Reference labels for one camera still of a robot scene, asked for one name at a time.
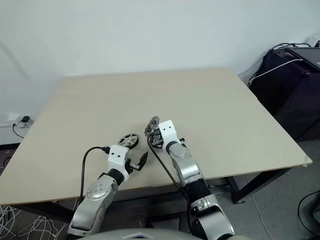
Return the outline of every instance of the table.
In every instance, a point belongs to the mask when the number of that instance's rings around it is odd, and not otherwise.
[[[137,163],[148,151],[144,129],[153,116],[173,121],[206,179],[262,172],[240,191],[229,178],[235,203],[288,168],[312,163],[226,68],[67,77],[1,175],[0,204],[79,196],[86,150],[116,144],[129,133],[140,137],[129,155]],[[100,150],[89,154],[84,189],[108,170],[107,157]],[[170,158],[160,157],[174,173]],[[120,190],[168,184],[149,152],[142,171],[131,174]]]

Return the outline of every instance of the black cabinet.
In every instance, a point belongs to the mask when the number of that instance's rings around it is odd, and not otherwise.
[[[286,48],[274,50],[256,76],[294,59]],[[320,139],[319,68],[293,61],[254,79],[250,90],[294,140]]]

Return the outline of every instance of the beige table surface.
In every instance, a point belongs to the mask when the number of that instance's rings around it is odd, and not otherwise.
[[[228,69],[69,77],[1,175],[0,204],[79,196],[86,150],[116,144],[129,133],[140,137],[129,156],[137,163],[148,151],[144,130],[155,115],[173,121],[205,178],[312,163]],[[169,156],[160,157],[176,176]],[[108,170],[107,159],[101,150],[88,155],[85,189]],[[120,189],[167,184],[170,178],[149,152],[142,171]]]

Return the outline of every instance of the gray floor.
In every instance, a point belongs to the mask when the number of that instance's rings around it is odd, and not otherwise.
[[[320,141],[302,142],[302,149],[311,157],[314,163],[308,167],[297,167],[288,171],[286,174],[254,194],[254,199],[260,210],[263,222],[273,240],[307,240],[319,239],[308,233],[297,220],[297,206],[302,197],[320,189]],[[7,156],[11,156],[13,151],[0,151],[0,166]],[[254,174],[249,174],[249,180],[254,178]],[[246,184],[244,175],[237,176],[236,181],[239,186]],[[237,234],[246,235],[254,240],[270,239],[262,225],[253,199],[247,197],[245,203],[233,204],[229,194],[219,194],[217,198],[227,214],[230,222],[233,224]],[[72,208],[72,200],[59,201],[61,205]],[[310,211],[320,202],[320,195],[313,195],[306,199],[301,205],[301,216],[304,222],[314,232],[320,234],[320,225],[317,224],[311,217]],[[157,207],[158,210],[181,208],[180,204],[170,203],[162,204]],[[126,212],[117,212],[117,221],[121,222],[130,215],[148,215],[150,210],[147,209],[131,209]],[[30,224],[37,218],[28,212],[21,212],[17,218],[13,231],[19,231]],[[106,219],[102,229],[109,230],[119,226],[115,218]],[[61,222],[55,221],[57,228],[62,226]],[[159,223],[158,227],[175,229],[179,224],[177,221],[166,221]],[[63,232],[59,236],[59,240],[65,239],[66,235]],[[40,238],[39,232],[33,232],[29,236],[29,240],[37,240]],[[27,236],[19,237],[19,240],[25,240]]]

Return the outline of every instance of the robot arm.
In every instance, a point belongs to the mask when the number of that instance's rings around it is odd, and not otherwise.
[[[68,228],[68,234],[86,237],[99,232],[105,212],[112,203],[118,187],[129,179],[133,169],[140,171],[145,165],[148,152],[139,164],[128,159],[129,148],[112,145],[108,157],[108,173],[102,173],[88,188],[84,200],[76,209]]]
[[[153,117],[145,130],[145,135],[153,147],[162,148],[172,160],[180,186],[190,204],[191,214],[195,218],[191,224],[192,232],[197,237],[208,240],[228,239],[235,235],[216,196],[209,191],[189,149],[178,139],[172,121],[159,123],[159,118]]]

